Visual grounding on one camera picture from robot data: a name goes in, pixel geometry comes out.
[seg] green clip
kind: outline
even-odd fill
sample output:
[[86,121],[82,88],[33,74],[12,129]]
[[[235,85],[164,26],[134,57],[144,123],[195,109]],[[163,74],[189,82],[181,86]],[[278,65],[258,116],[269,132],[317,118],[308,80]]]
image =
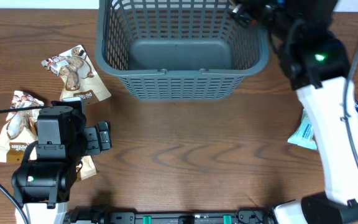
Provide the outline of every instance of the green clip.
[[152,224],[152,217],[143,217],[143,224]]
[[231,215],[223,216],[223,224],[231,224]]

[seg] green light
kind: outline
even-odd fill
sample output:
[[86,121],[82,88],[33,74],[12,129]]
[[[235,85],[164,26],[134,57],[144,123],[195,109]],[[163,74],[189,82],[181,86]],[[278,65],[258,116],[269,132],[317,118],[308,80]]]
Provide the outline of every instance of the green light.
[[322,62],[326,56],[325,55],[321,55],[321,54],[315,54],[314,57],[316,58],[317,61]]

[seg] beige food package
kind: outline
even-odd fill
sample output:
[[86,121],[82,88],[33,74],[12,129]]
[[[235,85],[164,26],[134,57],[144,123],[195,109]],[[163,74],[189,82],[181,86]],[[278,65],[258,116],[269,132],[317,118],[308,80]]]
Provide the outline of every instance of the beige food package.
[[62,78],[63,88],[60,100],[79,96],[87,105],[105,100],[111,96],[82,45],[78,45],[59,56],[41,62],[42,66]]
[[[31,106],[43,106],[44,103],[28,93],[15,91],[11,109],[26,108]],[[6,123],[0,133],[0,162],[21,163],[26,147],[38,140],[37,118],[40,109],[9,113]],[[35,149],[30,155],[30,160],[35,160]],[[82,168],[77,174],[77,180],[84,180],[96,174],[96,168],[91,156],[82,158]]]

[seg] brown label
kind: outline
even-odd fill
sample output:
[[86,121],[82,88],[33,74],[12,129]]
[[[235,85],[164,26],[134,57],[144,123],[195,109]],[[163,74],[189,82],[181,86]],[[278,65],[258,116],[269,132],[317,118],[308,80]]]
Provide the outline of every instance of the brown label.
[[27,147],[26,143],[10,142],[9,152],[6,154],[6,162],[21,162],[23,159],[24,151]]
[[85,100],[86,104],[93,104],[99,102],[98,98],[96,97],[96,95],[93,93],[92,90],[88,90],[82,93],[74,93],[73,96],[81,97],[82,99]]

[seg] wood grain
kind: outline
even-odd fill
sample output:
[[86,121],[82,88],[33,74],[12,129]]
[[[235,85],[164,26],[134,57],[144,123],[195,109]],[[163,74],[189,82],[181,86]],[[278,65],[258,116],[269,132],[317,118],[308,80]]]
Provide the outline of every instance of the wood grain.
[[[57,100],[63,83],[40,62],[78,44],[98,68],[97,13],[0,10],[0,109],[9,106],[14,90]],[[336,14],[332,30],[352,54],[358,14]],[[302,107],[276,57],[221,101],[145,103],[117,78],[99,73],[112,97],[87,107],[88,125],[110,121],[114,149],[94,156],[99,173],[73,186],[70,208],[106,203],[139,212],[236,210],[323,190],[318,153],[287,143]],[[358,100],[358,69],[356,87]],[[11,192],[16,168],[0,164],[0,182]],[[14,223],[13,206],[1,193],[0,223]]]

